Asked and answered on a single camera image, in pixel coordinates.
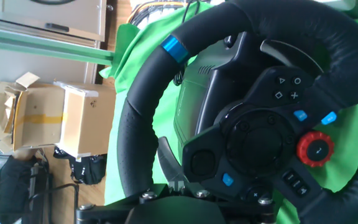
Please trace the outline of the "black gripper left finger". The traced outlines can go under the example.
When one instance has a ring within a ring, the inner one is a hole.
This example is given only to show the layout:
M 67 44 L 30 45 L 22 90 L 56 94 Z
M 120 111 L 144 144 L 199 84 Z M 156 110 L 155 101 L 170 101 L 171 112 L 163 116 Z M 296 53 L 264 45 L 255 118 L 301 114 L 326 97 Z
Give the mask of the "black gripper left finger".
M 130 211 L 136 206 L 176 195 L 173 187 L 168 184 L 153 184 L 147 190 L 109 205 L 81 205 L 76 209 L 76 224 L 125 223 Z

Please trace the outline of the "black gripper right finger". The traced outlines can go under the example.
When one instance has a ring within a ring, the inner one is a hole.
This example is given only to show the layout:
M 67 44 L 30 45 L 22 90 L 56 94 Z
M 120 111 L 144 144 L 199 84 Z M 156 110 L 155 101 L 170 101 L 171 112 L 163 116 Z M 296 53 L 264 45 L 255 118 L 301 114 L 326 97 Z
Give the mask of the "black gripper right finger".
M 226 223 L 275 223 L 275 202 L 272 191 L 262 186 L 251 187 L 239 200 L 219 198 L 197 183 L 178 181 L 178 195 L 217 205 Z

